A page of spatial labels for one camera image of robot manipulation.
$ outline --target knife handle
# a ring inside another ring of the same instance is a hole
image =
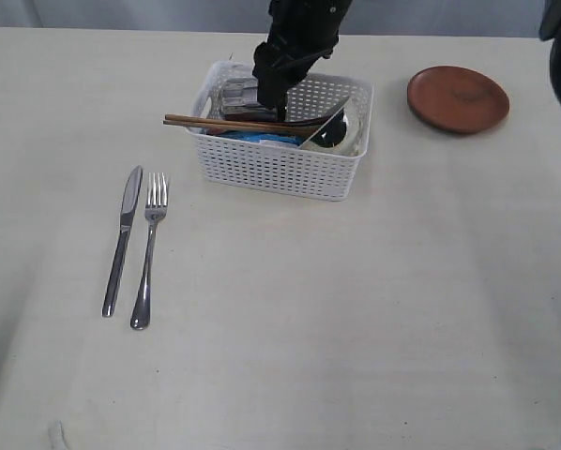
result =
[[[118,245],[115,248],[114,262],[112,262],[112,272],[110,272],[108,288],[105,291],[105,300],[101,310],[101,316],[103,317],[112,317],[114,315],[115,301],[118,297],[118,288],[120,287],[120,278],[122,277],[122,267],[124,266],[124,256],[127,253],[129,236],[130,230],[120,230]]]

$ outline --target fork handle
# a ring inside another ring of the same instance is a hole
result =
[[[105,291],[103,308],[101,309],[101,316],[103,317],[112,317],[114,315],[115,301],[118,298],[118,288],[120,287],[122,267],[124,266],[124,255],[127,252],[129,236],[130,229],[120,230],[118,245],[115,248],[114,262],[112,262],[112,271],[110,272],[108,287]]]
[[[156,245],[156,229],[157,225],[149,225],[141,284],[130,318],[130,327],[134,330],[143,330],[149,325],[151,319],[151,262],[153,260],[153,248]]]

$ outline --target fork tines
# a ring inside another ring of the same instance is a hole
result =
[[[162,172],[149,173],[146,206],[149,208],[168,206],[168,180]]]

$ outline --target fork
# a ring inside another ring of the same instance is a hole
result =
[[[149,235],[141,285],[134,304],[130,327],[143,330],[149,325],[151,317],[151,261],[153,248],[156,244],[156,230],[158,224],[166,217],[168,209],[168,181],[163,173],[150,173],[147,184],[147,201],[145,203],[145,218],[149,222]]]

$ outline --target knife blade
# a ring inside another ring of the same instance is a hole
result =
[[[127,253],[130,229],[132,228],[132,221],[134,220],[134,212],[137,209],[142,180],[143,167],[137,166],[130,173],[127,185],[124,189],[122,209],[120,211],[120,234],[118,235],[118,244],[115,248],[112,271],[110,272],[108,287],[105,291],[103,308],[101,309],[101,316],[103,317],[112,317],[114,315],[115,301],[118,297],[118,288],[120,287],[120,278],[122,277],[122,268],[124,267],[124,257]]]

